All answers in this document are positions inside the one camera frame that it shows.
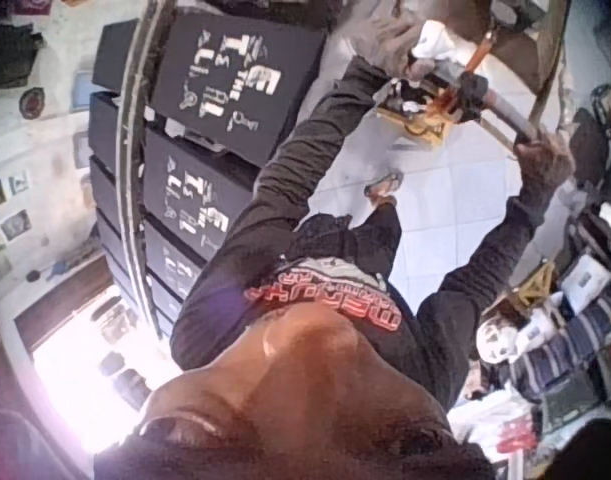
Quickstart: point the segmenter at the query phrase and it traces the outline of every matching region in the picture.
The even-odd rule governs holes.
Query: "sleeve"
[[[523,189],[507,202],[503,222],[483,239],[467,265],[446,275],[437,293],[423,301],[417,320],[432,352],[436,398],[451,408],[465,382],[468,358],[483,310],[503,289],[544,221],[553,192]]]
[[[309,197],[387,80],[355,57],[335,89],[261,170],[251,203],[201,273],[174,326],[172,356],[181,368],[209,363],[242,333],[245,288],[287,250],[309,213]]]

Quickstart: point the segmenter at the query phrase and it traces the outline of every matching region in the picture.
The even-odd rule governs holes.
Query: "black sweatshirt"
[[[336,88],[261,171],[254,199],[202,272],[174,328],[172,355],[182,369],[207,365],[250,322],[276,307],[265,303],[259,311],[249,292],[271,287],[276,280],[281,257],[298,244],[295,229],[309,213],[308,199],[345,138],[374,107],[372,97],[387,80],[380,70],[354,58]],[[503,222],[485,237],[466,266],[445,277],[416,316],[389,285],[384,296],[402,317],[396,328],[352,319],[384,360],[423,385],[446,410],[454,405],[467,376],[480,314],[506,287],[543,222],[552,194],[523,188],[518,197],[510,198]]]

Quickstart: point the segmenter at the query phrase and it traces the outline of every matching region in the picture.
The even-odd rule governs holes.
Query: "foot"
[[[379,199],[389,197],[398,190],[403,183],[403,173],[393,171],[375,183],[365,187],[364,194],[372,204],[378,203]]]

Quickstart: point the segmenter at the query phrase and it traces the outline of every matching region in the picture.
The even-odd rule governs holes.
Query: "hand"
[[[356,55],[388,76],[409,76],[409,55],[418,43],[423,21],[411,12],[399,18],[369,20],[350,39]]]
[[[574,158],[560,135],[545,134],[530,144],[516,146],[523,187],[553,193],[575,171]]]

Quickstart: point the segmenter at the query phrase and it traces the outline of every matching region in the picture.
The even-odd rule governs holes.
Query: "white tile floor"
[[[593,39],[601,20],[595,2],[572,4],[567,39],[570,68],[577,97],[585,100],[592,88],[611,81],[611,69]],[[348,60],[343,46],[339,61]],[[339,69],[323,70],[319,82],[329,82]],[[491,85],[525,115],[534,102],[517,77],[490,59],[481,68]],[[543,123],[553,129],[559,106],[553,92]],[[454,127],[440,149],[427,149],[400,138],[388,121],[368,115],[347,139],[343,151],[310,200],[313,211],[352,214],[359,225],[370,212],[362,195],[365,185],[389,169],[405,173],[396,194],[403,238],[391,281],[416,310],[436,291],[444,275],[464,265],[480,241],[502,221],[505,203],[521,187],[520,169],[496,140],[476,124]],[[562,245],[569,211],[555,199],[535,240],[527,248],[511,279],[515,284],[534,268],[541,256],[553,256]]]

